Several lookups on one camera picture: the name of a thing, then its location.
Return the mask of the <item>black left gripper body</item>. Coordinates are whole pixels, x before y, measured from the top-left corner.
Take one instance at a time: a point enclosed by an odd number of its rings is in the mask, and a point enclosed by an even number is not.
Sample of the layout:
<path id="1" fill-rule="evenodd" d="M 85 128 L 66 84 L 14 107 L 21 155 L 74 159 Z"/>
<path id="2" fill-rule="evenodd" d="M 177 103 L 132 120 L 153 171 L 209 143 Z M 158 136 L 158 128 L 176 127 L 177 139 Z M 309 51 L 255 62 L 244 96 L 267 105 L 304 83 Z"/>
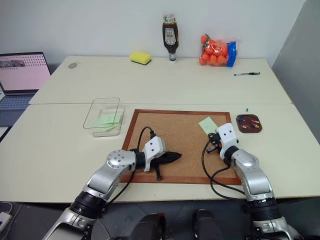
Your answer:
<path id="1" fill-rule="evenodd" d="M 168 164 L 170 163 L 170 158 L 167 154 L 163 154 L 162 156 L 158 157 L 158 158 L 154 158 L 151 161 L 151 167 L 155 167 L 158 165 L 162 165 L 162 164 Z"/>

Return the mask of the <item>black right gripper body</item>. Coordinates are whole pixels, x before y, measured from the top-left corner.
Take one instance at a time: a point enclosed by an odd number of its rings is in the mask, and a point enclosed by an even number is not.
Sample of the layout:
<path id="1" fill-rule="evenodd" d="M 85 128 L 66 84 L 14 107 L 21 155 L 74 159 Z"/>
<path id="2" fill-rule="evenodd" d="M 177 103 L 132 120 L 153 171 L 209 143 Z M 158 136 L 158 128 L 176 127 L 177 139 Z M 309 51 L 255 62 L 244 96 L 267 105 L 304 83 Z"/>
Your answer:
<path id="1" fill-rule="evenodd" d="M 209 138 L 208 139 L 212 145 L 218 145 L 217 151 L 220 152 L 222 149 L 221 137 L 218 133 L 215 133 L 215 134 L 216 134 L 216 139 L 209 139 Z"/>

